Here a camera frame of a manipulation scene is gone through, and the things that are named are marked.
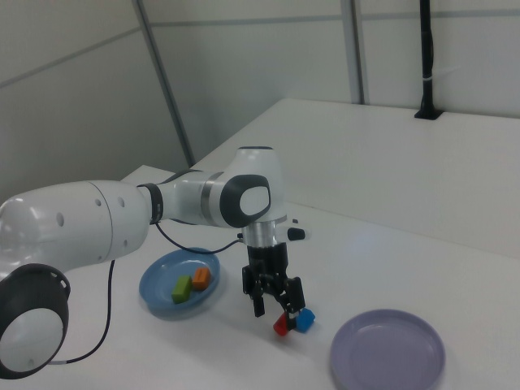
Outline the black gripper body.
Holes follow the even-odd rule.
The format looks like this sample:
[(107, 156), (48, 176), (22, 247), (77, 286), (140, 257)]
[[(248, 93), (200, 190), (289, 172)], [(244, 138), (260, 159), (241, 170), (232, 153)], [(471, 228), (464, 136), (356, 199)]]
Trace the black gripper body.
[(285, 243), (255, 248), (247, 247), (249, 267), (257, 279), (263, 275), (270, 277), (287, 277), (288, 250)]

